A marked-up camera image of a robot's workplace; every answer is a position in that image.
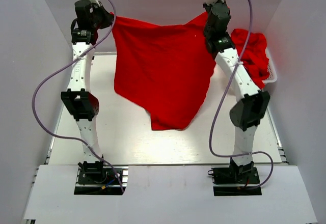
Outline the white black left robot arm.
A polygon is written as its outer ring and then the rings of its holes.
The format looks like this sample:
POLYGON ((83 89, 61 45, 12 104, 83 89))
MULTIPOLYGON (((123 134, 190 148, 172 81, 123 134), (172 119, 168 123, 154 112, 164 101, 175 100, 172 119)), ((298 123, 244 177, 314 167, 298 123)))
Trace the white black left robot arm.
POLYGON ((98 144, 96 117, 99 101, 90 90, 90 71, 94 58, 94 45, 98 29, 110 26, 113 16, 101 4, 90 0, 79 0, 75 4, 76 19, 71 24, 73 58, 70 81, 61 100, 73 116, 83 140, 84 160, 79 163, 83 174, 101 183, 107 179, 103 167, 103 154, 98 144))

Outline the red t-shirt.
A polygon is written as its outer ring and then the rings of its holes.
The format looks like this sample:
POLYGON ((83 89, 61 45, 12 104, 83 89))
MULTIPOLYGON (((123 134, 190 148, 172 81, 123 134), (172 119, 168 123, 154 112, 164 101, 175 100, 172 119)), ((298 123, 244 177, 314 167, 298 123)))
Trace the red t-shirt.
POLYGON ((144 108, 152 130, 184 130, 202 106, 215 68, 202 13, 185 24, 118 17, 115 92, 144 108))

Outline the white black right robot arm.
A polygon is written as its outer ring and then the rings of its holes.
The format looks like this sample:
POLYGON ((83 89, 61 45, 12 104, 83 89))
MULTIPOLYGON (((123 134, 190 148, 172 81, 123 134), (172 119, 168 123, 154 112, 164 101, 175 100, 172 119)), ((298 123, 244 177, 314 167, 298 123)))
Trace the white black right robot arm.
POLYGON ((236 98, 236 104, 229 112, 235 127, 230 177, 240 183, 253 170, 254 135, 265 115, 270 95, 252 81, 240 62, 235 44, 227 33, 227 25, 231 19, 227 4, 218 0, 211 4, 204 3, 203 7, 207 13, 203 31, 206 49, 230 79, 228 86, 233 89, 236 98))

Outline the white plastic laundry basket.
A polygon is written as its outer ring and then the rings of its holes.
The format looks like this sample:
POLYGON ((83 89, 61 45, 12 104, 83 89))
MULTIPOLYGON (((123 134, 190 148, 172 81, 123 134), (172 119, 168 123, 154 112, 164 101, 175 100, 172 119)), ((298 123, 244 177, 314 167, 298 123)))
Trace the white plastic laundry basket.
POLYGON ((265 50, 265 53, 266 53, 267 58, 269 59, 268 66, 267 66, 267 70, 269 72, 269 77, 263 81, 263 83, 266 85, 269 83, 276 82, 278 77, 277 77, 276 69, 275 69, 275 66, 273 63, 273 59, 271 57, 271 54, 269 53, 268 48, 265 50))

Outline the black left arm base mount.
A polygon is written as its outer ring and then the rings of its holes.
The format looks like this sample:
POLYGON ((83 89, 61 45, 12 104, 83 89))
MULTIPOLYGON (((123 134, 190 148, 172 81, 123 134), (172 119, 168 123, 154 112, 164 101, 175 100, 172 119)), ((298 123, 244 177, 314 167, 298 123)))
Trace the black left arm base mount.
POLYGON ((122 195, 128 181, 128 167, 112 169, 102 161, 78 163, 75 195, 122 195))

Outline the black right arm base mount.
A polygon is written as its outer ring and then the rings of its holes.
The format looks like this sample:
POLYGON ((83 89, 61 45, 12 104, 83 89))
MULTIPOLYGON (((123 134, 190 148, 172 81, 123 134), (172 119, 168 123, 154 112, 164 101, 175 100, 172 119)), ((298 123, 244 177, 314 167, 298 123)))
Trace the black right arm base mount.
POLYGON ((215 197, 262 195, 261 187, 256 187, 256 185, 260 184, 256 167, 250 173, 245 173, 239 180, 231 176, 228 167, 214 167, 208 170, 207 174, 212 177, 215 197))

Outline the pile of red t-shirts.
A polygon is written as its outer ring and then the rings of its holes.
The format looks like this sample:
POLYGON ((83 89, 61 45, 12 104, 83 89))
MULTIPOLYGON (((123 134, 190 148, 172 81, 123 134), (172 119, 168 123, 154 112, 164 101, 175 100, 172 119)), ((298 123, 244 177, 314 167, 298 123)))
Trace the pile of red t-shirts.
MULTIPOLYGON (((231 33, 231 39, 234 42, 238 55, 247 38, 248 31, 244 29, 234 29, 231 33)), ((267 41, 262 33, 251 33, 245 52, 241 58, 245 69, 247 70, 252 81, 260 88, 264 88, 264 80, 268 79, 269 58, 266 56, 267 41)))

